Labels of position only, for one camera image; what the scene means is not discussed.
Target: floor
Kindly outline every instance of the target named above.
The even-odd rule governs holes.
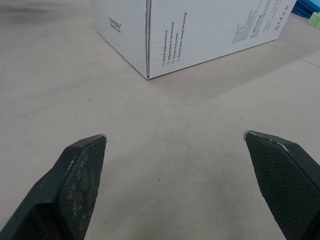
[[[86,240],[284,240],[245,130],[320,163],[320,31],[151,81],[95,33],[89,0],[0,0],[0,227],[79,139],[106,133]]]

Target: textured rubber pad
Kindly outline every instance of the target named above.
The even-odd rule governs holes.
[[[287,240],[319,239],[320,166],[296,143],[248,131],[260,191]]]
[[[101,134],[68,146],[29,191],[0,240],[83,240],[96,204],[106,143]]]

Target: cardboard box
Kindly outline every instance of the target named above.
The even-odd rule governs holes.
[[[98,33],[146,79],[279,37],[296,0],[93,0]]]

